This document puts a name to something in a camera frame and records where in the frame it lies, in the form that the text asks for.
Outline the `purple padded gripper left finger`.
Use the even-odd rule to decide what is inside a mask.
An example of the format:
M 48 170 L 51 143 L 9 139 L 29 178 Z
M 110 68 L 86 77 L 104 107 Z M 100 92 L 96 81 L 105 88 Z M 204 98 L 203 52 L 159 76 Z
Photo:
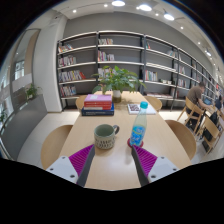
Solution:
M 95 146 L 89 145 L 71 156 L 61 156 L 47 171 L 67 181 L 84 187 L 95 155 Z

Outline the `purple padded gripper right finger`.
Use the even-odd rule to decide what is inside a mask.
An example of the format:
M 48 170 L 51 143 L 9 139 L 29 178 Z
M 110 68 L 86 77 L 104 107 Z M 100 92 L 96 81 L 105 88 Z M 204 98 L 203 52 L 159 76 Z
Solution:
M 155 182 L 178 171 L 178 168 L 166 157 L 157 157 L 146 149 L 135 145 L 132 146 L 132 157 L 141 186 Z

